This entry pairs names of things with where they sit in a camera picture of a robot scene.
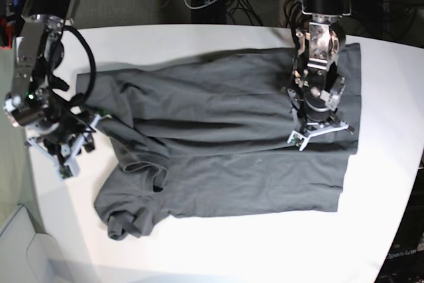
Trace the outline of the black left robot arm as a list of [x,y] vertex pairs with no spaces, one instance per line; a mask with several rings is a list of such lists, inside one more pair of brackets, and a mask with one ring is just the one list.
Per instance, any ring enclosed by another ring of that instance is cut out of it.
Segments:
[[304,150],[311,139],[354,129],[337,116],[345,77],[337,71],[346,34],[339,21],[350,16],[350,0],[299,0],[303,23],[291,28],[296,54],[286,93],[295,128],[288,144]]

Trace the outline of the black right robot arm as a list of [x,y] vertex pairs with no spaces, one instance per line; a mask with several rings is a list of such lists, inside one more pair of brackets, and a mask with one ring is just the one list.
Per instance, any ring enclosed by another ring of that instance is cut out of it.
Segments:
[[[80,168],[77,156],[81,151],[95,150],[93,134],[102,116],[83,110],[93,93],[97,68],[89,44],[73,26],[80,0],[25,0],[20,16],[23,35],[14,53],[15,64],[10,92],[3,111],[12,126],[34,133],[26,145],[37,149],[53,165],[61,179],[75,177]],[[62,63],[62,37],[70,32],[87,54],[89,82],[85,91],[64,99],[57,91],[67,92],[69,85],[54,75]]]

